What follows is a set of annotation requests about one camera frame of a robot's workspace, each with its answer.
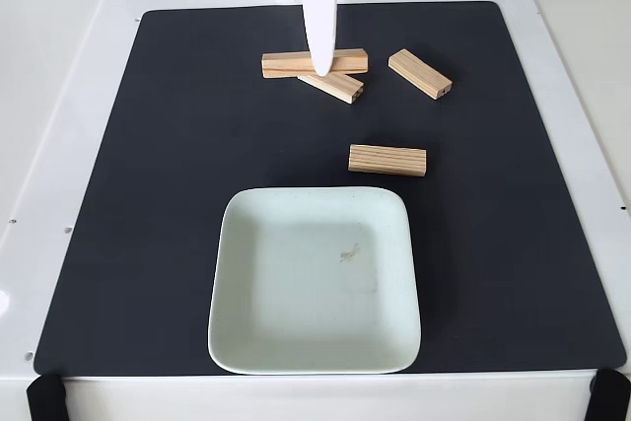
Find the white plate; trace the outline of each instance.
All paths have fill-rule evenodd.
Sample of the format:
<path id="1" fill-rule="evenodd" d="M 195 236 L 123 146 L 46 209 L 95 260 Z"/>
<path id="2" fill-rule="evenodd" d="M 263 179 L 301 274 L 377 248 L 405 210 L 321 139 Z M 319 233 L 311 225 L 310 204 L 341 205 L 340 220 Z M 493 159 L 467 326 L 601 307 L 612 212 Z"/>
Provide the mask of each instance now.
<path id="1" fill-rule="evenodd" d="M 224 215 L 213 360 L 240 374 L 377 374 L 421 342 L 403 201 L 375 187 L 266 188 Z"/>

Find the black rubber mat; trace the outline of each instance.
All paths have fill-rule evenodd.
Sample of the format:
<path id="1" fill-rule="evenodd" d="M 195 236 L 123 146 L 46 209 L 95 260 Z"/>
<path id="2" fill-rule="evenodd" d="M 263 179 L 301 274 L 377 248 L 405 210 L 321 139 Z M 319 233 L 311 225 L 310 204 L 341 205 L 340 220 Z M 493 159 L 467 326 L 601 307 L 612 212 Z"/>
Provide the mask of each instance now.
<path id="1" fill-rule="evenodd" d="M 339 8 L 370 71 L 353 105 L 263 79 L 307 48 L 300 7 L 143 17 L 36 352 L 66 376 L 227 374 L 207 348 L 217 243 L 238 191 L 367 185 L 407 206 L 422 321 L 405 372 L 617 367 L 626 360 L 498 7 Z M 402 48 L 454 80 L 433 101 Z M 424 148 L 426 177 L 347 172 L 352 143 Z"/>

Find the white table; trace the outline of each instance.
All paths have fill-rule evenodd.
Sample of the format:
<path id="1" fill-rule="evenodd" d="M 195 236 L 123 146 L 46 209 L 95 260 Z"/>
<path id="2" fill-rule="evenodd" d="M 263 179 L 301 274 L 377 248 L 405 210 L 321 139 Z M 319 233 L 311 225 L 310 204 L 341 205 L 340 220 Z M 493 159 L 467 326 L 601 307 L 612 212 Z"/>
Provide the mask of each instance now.
<path id="1" fill-rule="evenodd" d="M 578 92 L 606 158 L 627 196 L 631 195 L 631 164 L 622 155 L 629 148 L 629 139 L 616 133 L 624 130 L 625 120 L 629 123 L 631 112 L 624 101 L 631 87 L 622 82 L 615 89 L 607 86 L 612 74 L 620 71 L 617 74 L 622 77 L 628 72 L 625 58 L 631 51 L 623 30 L 631 17 L 628 7 L 624 10 L 628 2 L 493 1 L 500 5 L 513 36 L 628 347 L 631 221 L 620 209 L 623 199 L 564 69 L 565 64 L 571 79 L 580 83 Z M 24 389 L 35 374 L 25 354 L 35 350 L 69 242 L 70 235 L 64 230 L 77 217 L 136 20 L 158 8 L 268 3 L 270 0 L 0 2 L 0 13 L 8 14 L 3 18 L 11 19 L 12 34 L 0 39 L 0 46 L 8 51 L 4 57 L 12 58 L 12 62 L 0 60 L 0 77 L 4 78 L 0 169 L 11 170 L 8 179 L 0 181 L 4 199 L 0 200 L 0 222 L 17 221 L 7 226 L 0 244 L 0 290 L 11 298 L 9 311 L 0 317 L 3 419 L 29 419 Z M 582 37 L 580 32 L 598 35 Z M 599 41 L 615 48 L 600 52 Z M 16 69 L 16 62 L 22 68 Z M 11 139 L 2 141 L 2 136 Z M 80 380 L 67 386 L 73 419 L 250 419 L 257 415 L 265 419 L 576 420 L 585 414 L 591 375 L 123 379 Z"/>

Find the wooden jenga block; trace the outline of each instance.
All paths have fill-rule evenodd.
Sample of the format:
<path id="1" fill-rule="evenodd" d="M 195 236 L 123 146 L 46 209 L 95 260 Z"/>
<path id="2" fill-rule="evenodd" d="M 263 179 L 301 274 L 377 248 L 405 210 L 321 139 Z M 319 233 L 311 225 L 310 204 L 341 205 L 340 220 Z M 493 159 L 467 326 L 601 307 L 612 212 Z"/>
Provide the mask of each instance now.
<path id="1" fill-rule="evenodd" d="M 385 175 L 424 176 L 427 153 L 416 148 L 351 145 L 348 171 Z"/>
<path id="2" fill-rule="evenodd" d="M 291 78 L 316 75 L 308 51 L 265 53 L 261 59 L 263 78 Z M 368 71 L 368 53 L 363 49 L 336 49 L 331 73 L 356 74 Z"/>
<path id="3" fill-rule="evenodd" d="M 330 73 L 324 77 L 299 76 L 298 79 L 348 104 L 353 104 L 364 91 L 364 83 L 345 74 Z"/>
<path id="4" fill-rule="evenodd" d="M 391 56 L 387 65 L 432 99 L 444 96 L 452 88 L 452 81 L 407 49 L 401 49 Z"/>

